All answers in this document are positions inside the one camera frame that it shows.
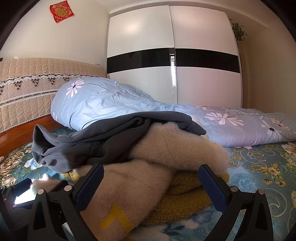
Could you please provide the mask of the dark grey sweatpants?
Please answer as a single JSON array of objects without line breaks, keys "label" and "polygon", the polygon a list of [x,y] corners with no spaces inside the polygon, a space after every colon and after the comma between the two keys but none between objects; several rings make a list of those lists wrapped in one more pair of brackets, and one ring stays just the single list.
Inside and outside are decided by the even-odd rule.
[{"label": "dark grey sweatpants", "polygon": [[53,135],[41,125],[33,131],[32,155],[35,161],[57,173],[67,173],[85,165],[122,163],[131,148],[154,123],[177,124],[198,136],[206,131],[192,118],[176,111],[144,111],[98,120],[71,136]]}]

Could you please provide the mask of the teal floral bed blanket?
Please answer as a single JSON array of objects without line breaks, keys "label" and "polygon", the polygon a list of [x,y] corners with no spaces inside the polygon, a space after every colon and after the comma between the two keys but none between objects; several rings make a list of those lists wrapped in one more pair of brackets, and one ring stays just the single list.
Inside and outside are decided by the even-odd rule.
[{"label": "teal floral bed blanket", "polygon": [[[273,239],[284,240],[295,225],[295,143],[233,147],[228,148],[228,152],[228,185],[237,186],[243,192],[263,189],[272,217]],[[33,159],[31,144],[1,156],[2,185],[48,176],[61,178]],[[204,240],[220,216],[211,205],[183,220],[142,225],[133,230],[127,240]]]}]

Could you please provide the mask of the beige fluffy sweater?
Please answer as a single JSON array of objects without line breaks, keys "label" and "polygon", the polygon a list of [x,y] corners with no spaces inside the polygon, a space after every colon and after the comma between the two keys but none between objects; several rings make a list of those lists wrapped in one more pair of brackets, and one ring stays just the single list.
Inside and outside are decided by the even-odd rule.
[{"label": "beige fluffy sweater", "polygon": [[229,179],[227,150],[175,123],[152,125],[129,156],[129,162],[104,166],[81,213],[98,240],[122,240],[139,225],[177,221],[209,206],[198,178],[201,165]]}]

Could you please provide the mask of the light blue floral duvet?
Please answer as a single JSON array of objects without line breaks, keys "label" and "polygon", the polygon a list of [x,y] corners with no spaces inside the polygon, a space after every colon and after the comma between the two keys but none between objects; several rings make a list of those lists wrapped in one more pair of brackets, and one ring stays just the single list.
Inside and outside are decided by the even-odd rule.
[{"label": "light blue floral duvet", "polygon": [[285,114],[161,103],[132,85],[107,78],[74,78],[60,87],[51,104],[53,119],[77,131],[98,120],[142,111],[185,113],[209,140],[224,147],[295,141],[295,118]]}]

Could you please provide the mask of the beige quilted headboard cover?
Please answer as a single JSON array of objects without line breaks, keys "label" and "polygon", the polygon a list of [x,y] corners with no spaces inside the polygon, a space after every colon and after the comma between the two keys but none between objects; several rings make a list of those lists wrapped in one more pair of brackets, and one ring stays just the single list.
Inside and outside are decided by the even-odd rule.
[{"label": "beige quilted headboard cover", "polygon": [[85,62],[23,58],[1,62],[1,132],[50,114],[59,88],[73,78],[106,77],[106,70]]}]

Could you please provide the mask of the white black sliding wardrobe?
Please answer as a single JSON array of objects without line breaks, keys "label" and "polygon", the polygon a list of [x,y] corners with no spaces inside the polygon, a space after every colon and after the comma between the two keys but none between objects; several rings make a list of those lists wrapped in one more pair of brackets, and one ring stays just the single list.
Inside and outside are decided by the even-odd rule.
[{"label": "white black sliding wardrobe", "polygon": [[107,75],[171,104],[239,108],[242,77],[226,13],[153,6],[112,16]]}]

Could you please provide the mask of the green hanging plant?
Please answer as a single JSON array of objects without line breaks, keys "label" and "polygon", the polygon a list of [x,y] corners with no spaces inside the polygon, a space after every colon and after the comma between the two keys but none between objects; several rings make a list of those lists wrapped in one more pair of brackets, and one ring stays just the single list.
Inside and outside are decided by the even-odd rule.
[{"label": "green hanging plant", "polygon": [[232,23],[231,25],[236,41],[244,41],[245,37],[248,36],[247,33],[241,28],[238,23]]}]

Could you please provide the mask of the wooden bed frame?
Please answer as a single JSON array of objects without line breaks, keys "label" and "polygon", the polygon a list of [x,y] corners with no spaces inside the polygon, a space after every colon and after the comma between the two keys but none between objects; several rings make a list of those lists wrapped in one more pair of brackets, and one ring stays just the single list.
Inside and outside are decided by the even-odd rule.
[{"label": "wooden bed frame", "polygon": [[33,130],[35,125],[37,124],[42,125],[49,131],[62,126],[61,124],[56,122],[50,114],[48,114],[41,118],[29,121],[7,131],[4,131],[3,133],[1,133],[0,137],[1,156],[6,156],[13,150],[31,142],[33,138]]}]

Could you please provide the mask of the red fu wall decoration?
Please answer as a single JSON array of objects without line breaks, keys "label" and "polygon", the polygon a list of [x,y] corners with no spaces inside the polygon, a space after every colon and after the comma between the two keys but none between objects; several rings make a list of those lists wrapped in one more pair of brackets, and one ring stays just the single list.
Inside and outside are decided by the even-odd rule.
[{"label": "red fu wall decoration", "polygon": [[50,5],[49,10],[56,23],[59,23],[69,17],[74,16],[74,13],[70,8],[68,1],[62,1],[53,5]]}]

